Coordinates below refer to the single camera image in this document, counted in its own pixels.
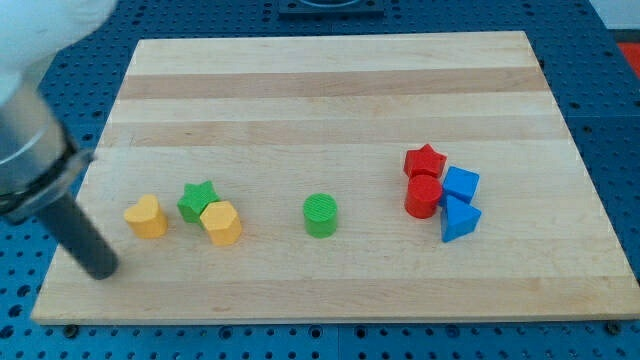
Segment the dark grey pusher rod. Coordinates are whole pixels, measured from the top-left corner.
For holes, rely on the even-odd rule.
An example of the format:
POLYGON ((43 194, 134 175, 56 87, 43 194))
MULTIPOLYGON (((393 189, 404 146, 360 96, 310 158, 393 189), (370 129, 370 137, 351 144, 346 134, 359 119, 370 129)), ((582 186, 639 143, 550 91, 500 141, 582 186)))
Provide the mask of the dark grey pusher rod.
POLYGON ((103 280, 116 272, 116 252, 70 193, 37 211, 36 217, 90 277, 103 280))

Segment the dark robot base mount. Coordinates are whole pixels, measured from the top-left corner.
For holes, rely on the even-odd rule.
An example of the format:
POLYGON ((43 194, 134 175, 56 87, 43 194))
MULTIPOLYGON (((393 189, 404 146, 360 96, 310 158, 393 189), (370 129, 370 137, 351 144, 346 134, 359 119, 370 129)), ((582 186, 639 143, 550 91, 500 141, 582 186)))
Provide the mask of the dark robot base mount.
POLYGON ((383 0, 279 0, 280 18, 382 16, 383 0))

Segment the silver end effector flange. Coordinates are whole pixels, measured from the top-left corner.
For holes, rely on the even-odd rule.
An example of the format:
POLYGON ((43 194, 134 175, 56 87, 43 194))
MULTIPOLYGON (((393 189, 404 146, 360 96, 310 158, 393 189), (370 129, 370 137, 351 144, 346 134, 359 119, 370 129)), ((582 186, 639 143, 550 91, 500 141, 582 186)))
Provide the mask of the silver end effector flange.
POLYGON ((38 90, 52 60, 48 55, 28 66, 1 99, 1 216, 10 223, 61 199, 94 159, 38 90))

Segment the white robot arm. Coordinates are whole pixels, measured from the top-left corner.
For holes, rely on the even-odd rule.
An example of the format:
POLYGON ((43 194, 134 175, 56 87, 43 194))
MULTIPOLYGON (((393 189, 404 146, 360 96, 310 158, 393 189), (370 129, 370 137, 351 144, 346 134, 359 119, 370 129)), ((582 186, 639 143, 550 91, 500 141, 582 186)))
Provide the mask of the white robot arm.
POLYGON ((69 191, 93 159, 56 119, 28 69, 102 26, 116 0, 1 4, 1 216, 36 217, 92 278, 111 276, 114 250, 69 191))

